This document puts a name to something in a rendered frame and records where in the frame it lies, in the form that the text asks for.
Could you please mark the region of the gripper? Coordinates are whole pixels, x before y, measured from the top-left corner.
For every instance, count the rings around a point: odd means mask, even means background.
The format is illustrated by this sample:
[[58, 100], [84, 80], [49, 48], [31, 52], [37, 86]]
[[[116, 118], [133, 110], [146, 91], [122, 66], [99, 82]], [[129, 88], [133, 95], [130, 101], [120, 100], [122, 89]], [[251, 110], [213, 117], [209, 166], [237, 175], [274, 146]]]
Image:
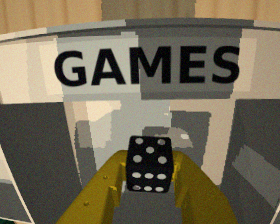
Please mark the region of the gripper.
[[[114, 153], [97, 171], [55, 224], [112, 224], [126, 181], [128, 150]], [[172, 150], [175, 207], [182, 224], [238, 224], [227, 197], [181, 151]]]

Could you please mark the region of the black die with white pips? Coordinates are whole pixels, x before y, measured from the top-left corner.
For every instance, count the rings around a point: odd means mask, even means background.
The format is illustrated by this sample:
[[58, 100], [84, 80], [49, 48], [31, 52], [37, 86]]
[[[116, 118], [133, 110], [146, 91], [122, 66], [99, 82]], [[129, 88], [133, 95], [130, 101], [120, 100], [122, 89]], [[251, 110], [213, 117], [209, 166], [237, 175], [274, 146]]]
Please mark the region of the black die with white pips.
[[131, 136], [125, 170], [129, 191], [167, 193], [174, 171], [171, 139]]

